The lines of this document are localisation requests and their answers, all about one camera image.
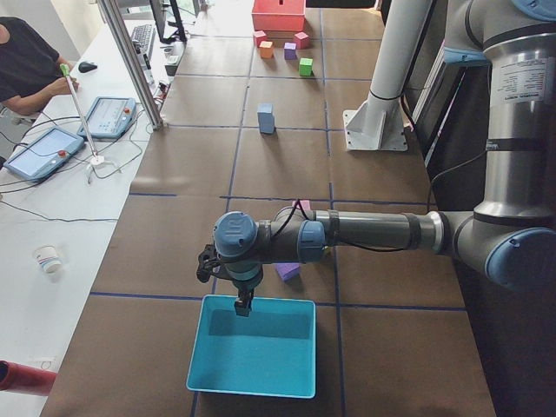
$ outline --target person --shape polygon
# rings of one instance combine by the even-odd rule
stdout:
[[[53,96],[70,94],[60,70],[66,61],[24,20],[0,17],[0,103],[29,116]],[[73,79],[74,88],[79,84]]]

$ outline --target computer keyboard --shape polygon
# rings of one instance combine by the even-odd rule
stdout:
[[[141,51],[146,53],[149,59],[153,52],[153,45],[155,44],[155,25],[146,23],[133,28],[131,32],[131,42],[137,41],[141,47]]]

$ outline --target computer mouse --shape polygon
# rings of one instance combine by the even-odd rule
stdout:
[[[83,61],[77,68],[79,69],[79,72],[83,74],[85,72],[96,70],[98,68],[98,65],[96,65],[95,63],[88,63],[87,61]]]

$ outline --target white table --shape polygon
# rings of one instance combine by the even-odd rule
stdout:
[[[131,25],[142,24],[132,21]],[[98,64],[98,69],[81,74],[75,67],[72,75],[81,84],[77,92],[83,111],[87,111],[97,96],[134,97],[138,99],[119,51],[108,27],[103,28],[83,54],[82,61]],[[167,82],[164,55],[155,44],[151,59],[155,79]],[[51,118],[77,116],[71,96],[52,99],[44,113]],[[48,120],[41,116],[36,122]],[[79,122],[59,122],[61,127],[76,132]],[[45,124],[34,129],[24,142],[30,142]],[[85,178],[86,163],[59,172],[37,187],[4,194],[3,201],[47,217],[64,219],[117,219],[129,192],[150,138],[150,124],[143,113],[133,133],[102,151],[119,165],[138,156],[133,162],[109,178],[93,175],[90,185]],[[99,149],[107,143],[97,143]],[[77,155],[90,156],[86,146]],[[61,170],[75,165],[71,160]],[[98,170],[99,175],[113,171],[111,166]],[[0,171],[0,184],[19,179],[6,169]],[[21,182],[0,185],[0,193],[29,186]],[[0,359],[57,371],[70,343],[83,305],[95,280],[116,222],[47,222],[35,215],[17,211],[0,204]],[[56,247],[63,267],[54,274],[45,274],[32,257],[33,251],[50,244]],[[38,416],[45,397],[0,392],[0,414],[21,417]]]

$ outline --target black t-shirt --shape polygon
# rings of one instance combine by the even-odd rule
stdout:
[[[0,44],[0,102],[15,96],[31,96],[58,77],[60,54],[24,20],[0,17],[10,40]]]

